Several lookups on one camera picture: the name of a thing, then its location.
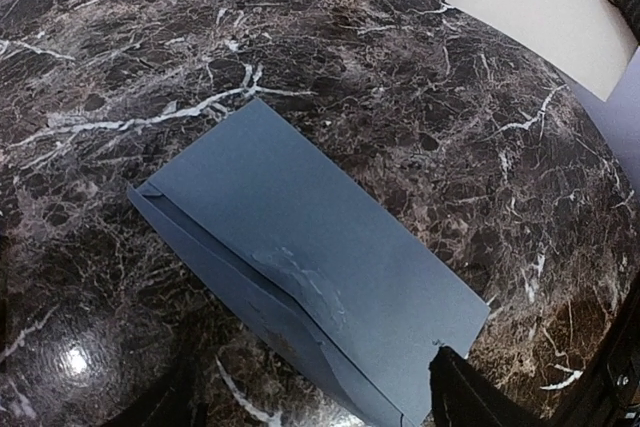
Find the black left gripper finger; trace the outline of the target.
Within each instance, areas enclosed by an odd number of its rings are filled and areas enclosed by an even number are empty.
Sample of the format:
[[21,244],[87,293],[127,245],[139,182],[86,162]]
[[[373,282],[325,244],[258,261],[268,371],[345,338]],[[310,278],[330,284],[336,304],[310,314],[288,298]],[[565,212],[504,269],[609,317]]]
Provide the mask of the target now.
[[436,426],[546,426],[502,394],[465,359],[442,346],[429,365]]

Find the cream letter paper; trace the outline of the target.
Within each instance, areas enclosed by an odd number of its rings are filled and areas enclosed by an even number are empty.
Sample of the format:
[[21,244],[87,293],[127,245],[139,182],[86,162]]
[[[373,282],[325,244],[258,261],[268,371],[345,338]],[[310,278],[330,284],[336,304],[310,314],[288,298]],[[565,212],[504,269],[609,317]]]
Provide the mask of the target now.
[[607,100],[637,49],[607,0],[446,0]]

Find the grey-blue paper envelope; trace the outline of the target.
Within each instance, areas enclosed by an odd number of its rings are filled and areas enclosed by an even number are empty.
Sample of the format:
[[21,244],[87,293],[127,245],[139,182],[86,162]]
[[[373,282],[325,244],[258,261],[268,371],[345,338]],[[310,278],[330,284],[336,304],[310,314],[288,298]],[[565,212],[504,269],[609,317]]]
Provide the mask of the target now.
[[212,128],[128,196],[206,287],[372,426],[417,426],[441,346],[488,306],[266,103]]

